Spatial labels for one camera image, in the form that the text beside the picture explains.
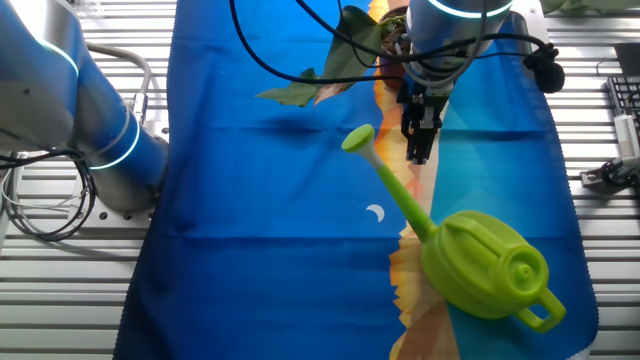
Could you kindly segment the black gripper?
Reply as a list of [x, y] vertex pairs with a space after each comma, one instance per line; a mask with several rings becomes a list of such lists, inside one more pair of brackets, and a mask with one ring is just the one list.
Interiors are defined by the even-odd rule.
[[401, 133], [407, 139], [408, 161], [419, 161], [420, 165], [428, 161], [435, 137], [442, 127], [441, 113], [448, 99], [448, 95], [431, 94], [424, 85], [403, 81], [396, 102], [403, 106]]

